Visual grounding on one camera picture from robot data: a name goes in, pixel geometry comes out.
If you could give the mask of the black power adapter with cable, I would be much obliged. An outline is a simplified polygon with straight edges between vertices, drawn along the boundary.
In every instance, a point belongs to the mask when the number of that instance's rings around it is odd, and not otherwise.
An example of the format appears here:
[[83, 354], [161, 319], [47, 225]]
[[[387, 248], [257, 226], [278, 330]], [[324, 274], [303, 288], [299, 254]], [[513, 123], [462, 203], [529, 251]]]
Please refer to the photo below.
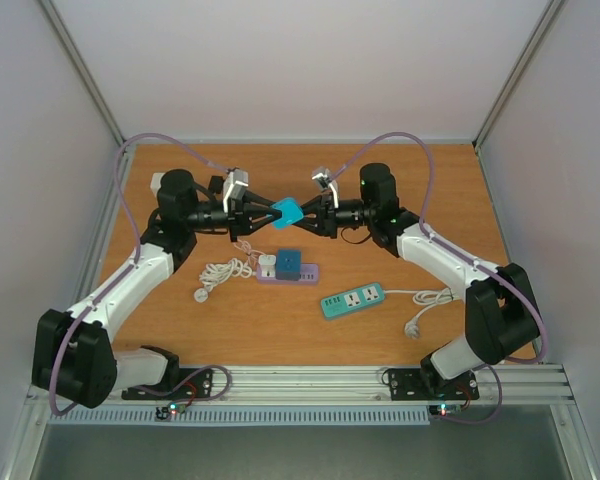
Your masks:
[[213, 175], [209, 179], [208, 190], [215, 197], [219, 198], [223, 192], [225, 178], [221, 175]]

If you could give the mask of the white charger with cable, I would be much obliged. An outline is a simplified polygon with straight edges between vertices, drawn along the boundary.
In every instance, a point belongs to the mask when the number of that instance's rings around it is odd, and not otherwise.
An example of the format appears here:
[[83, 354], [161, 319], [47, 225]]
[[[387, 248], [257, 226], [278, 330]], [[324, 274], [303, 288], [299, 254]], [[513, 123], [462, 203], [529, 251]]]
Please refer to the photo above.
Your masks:
[[274, 254], [258, 250], [248, 241], [241, 239], [234, 243], [234, 247], [245, 255], [245, 264], [251, 276], [256, 276], [258, 273], [263, 274], [265, 278], [275, 276], [276, 256]]

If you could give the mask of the blue cube socket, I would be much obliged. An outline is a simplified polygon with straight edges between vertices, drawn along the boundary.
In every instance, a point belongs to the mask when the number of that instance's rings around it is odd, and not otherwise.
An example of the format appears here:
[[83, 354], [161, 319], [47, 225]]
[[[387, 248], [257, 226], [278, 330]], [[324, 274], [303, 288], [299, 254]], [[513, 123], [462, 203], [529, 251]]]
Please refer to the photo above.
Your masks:
[[298, 281], [301, 277], [302, 253], [297, 249], [279, 249], [276, 254], [275, 278]]

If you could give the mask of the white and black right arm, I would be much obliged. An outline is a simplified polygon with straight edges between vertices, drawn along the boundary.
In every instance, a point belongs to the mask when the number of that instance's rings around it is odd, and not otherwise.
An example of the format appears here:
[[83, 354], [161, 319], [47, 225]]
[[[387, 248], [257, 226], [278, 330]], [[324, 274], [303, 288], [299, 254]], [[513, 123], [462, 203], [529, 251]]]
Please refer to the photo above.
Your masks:
[[464, 303], [463, 334], [420, 362], [427, 393], [443, 396], [464, 373], [512, 360], [517, 350], [546, 337], [526, 271], [515, 263], [501, 267], [470, 254], [402, 207], [387, 165], [361, 168], [360, 196], [354, 200], [340, 198], [328, 169], [315, 170], [312, 179], [322, 193], [303, 205], [298, 227], [325, 237], [346, 227], [366, 227], [376, 245], [427, 271]]

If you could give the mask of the light blue adapter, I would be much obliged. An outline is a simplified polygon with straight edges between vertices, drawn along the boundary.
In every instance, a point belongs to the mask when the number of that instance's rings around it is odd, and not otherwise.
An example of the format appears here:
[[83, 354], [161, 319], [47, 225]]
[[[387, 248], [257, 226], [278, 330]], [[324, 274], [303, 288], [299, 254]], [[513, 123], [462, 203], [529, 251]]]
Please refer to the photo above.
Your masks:
[[271, 208], [279, 211], [281, 214], [281, 216], [272, 223], [278, 230], [292, 226], [304, 218], [301, 206], [293, 197], [283, 198], [275, 202]]

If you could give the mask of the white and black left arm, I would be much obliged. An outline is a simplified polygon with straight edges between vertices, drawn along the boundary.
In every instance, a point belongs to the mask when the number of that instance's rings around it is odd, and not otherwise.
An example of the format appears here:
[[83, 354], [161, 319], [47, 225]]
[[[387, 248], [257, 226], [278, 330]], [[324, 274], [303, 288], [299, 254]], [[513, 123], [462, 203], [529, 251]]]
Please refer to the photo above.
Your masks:
[[38, 321], [32, 383], [71, 406], [95, 408], [114, 391], [146, 389], [159, 398], [183, 384], [176, 354], [144, 345], [115, 352], [112, 342], [127, 318], [189, 258], [200, 233], [249, 235], [281, 216], [271, 201], [248, 189], [246, 172], [229, 171], [220, 198], [184, 169], [156, 173], [157, 207], [123, 264], [96, 290], [65, 311], [50, 309]]

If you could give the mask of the purple power strip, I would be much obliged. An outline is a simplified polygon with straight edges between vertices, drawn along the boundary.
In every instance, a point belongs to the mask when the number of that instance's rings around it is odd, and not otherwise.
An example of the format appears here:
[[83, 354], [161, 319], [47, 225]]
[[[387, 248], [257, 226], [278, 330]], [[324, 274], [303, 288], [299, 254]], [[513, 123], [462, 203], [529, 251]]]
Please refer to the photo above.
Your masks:
[[258, 268], [256, 280], [267, 285], [316, 285], [319, 281], [319, 266], [303, 263], [300, 268], [300, 277], [297, 280], [283, 280], [277, 279], [275, 276], [266, 276], [262, 273], [261, 268]]

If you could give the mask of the white tiger print plug adapter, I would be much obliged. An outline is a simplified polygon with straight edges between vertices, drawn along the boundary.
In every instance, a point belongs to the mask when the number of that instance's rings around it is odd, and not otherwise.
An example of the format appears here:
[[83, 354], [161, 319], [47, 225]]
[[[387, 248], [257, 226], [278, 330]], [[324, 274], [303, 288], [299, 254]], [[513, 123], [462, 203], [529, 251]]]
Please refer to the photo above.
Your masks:
[[154, 197], [157, 197], [157, 195], [158, 195], [164, 175], [165, 175], [164, 172], [156, 172], [151, 177], [150, 190]]

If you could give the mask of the teal power strip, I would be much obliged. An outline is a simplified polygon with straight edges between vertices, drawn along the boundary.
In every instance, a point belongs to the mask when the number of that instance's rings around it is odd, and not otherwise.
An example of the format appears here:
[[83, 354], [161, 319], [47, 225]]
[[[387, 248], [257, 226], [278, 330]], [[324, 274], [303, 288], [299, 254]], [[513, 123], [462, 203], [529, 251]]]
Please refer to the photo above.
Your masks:
[[356, 287], [323, 298], [320, 308], [326, 320], [334, 320], [381, 304], [385, 291], [378, 283]]

